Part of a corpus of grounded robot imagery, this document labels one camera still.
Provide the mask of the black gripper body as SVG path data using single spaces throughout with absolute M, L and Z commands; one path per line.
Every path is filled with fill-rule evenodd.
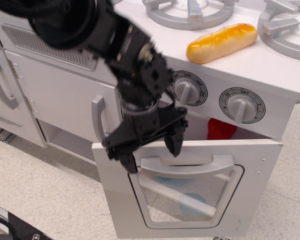
M 177 122 L 187 122 L 185 107 L 170 104 L 155 107 L 146 113 L 130 115 L 125 113 L 123 120 L 109 136 L 102 140 L 109 159 L 115 159 L 116 150 L 134 152 L 138 148 L 164 138 L 168 128 Z

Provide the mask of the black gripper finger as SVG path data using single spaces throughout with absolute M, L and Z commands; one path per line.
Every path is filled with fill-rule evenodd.
M 132 151 L 116 150 L 116 160 L 120 161 L 120 164 L 130 174 L 136 174 L 138 172 L 135 157 Z
M 187 127 L 187 122 L 176 122 L 167 129 L 163 138 L 166 147 L 174 157 L 177 157 L 181 152 L 184 141 L 184 133 Z

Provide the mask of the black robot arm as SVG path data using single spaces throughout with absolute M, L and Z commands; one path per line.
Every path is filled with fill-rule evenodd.
M 0 10 L 27 19 L 52 48 L 105 60 L 117 79 L 123 111 L 118 128 L 102 138 L 109 159 L 136 173 L 134 151 L 160 138 L 173 156 L 180 154 L 187 110 L 174 103 L 158 106 L 173 71 L 150 37 L 117 14 L 109 0 L 0 0 Z

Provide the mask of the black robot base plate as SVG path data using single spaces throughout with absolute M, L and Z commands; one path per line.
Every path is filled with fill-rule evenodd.
M 8 212 L 8 222 L 13 226 L 19 240 L 52 240 L 46 233 Z

